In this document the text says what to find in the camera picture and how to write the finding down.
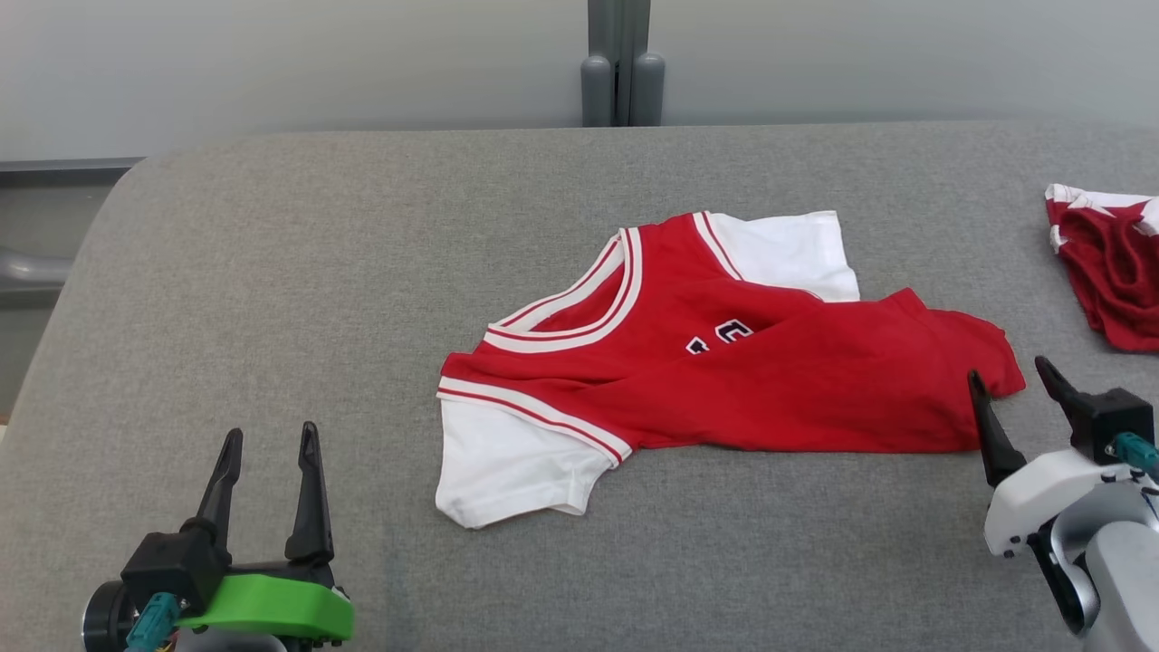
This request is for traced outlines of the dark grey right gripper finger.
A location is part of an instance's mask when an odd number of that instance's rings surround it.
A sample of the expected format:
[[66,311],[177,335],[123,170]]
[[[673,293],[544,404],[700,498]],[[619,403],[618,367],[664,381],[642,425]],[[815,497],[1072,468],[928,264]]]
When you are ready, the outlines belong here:
[[1074,445],[1083,417],[1080,391],[1069,383],[1047,356],[1035,356],[1035,368],[1038,372],[1040,383],[1047,389],[1047,395],[1060,406],[1060,411],[1067,418],[1069,444]]
[[1011,445],[992,409],[992,397],[981,372],[972,369],[967,376],[967,384],[972,403],[974,425],[981,441],[982,469],[989,488],[997,490],[1003,479],[1019,472],[1028,461],[1021,450]]

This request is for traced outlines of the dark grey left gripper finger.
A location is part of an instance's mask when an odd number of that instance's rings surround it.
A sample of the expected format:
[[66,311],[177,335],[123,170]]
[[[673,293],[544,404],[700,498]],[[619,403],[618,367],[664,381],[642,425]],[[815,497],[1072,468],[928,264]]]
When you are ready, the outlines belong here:
[[245,432],[231,428],[216,459],[214,471],[207,479],[199,507],[194,517],[181,525],[181,532],[201,530],[217,549],[226,549],[228,542],[232,496],[240,478],[243,461]]
[[301,470],[292,532],[285,543],[286,561],[294,564],[330,564],[334,561],[330,499],[327,495],[320,434],[314,422],[302,422],[298,466]]

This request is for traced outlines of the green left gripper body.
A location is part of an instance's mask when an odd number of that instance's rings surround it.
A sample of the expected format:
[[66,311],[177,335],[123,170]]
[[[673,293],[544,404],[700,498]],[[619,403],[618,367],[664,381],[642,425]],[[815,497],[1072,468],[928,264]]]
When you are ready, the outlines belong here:
[[223,578],[206,610],[183,615],[177,627],[338,644],[353,639],[355,609],[328,564],[245,567]]

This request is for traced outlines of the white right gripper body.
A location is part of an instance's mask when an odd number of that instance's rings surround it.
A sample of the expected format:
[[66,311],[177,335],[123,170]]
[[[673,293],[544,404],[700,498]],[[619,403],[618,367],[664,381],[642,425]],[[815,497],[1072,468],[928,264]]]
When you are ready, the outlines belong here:
[[1071,506],[1093,488],[1129,479],[1129,466],[1100,466],[1072,448],[1032,459],[1011,477],[1001,479],[990,500],[984,539],[994,557],[1022,552],[1025,541],[1043,523]]

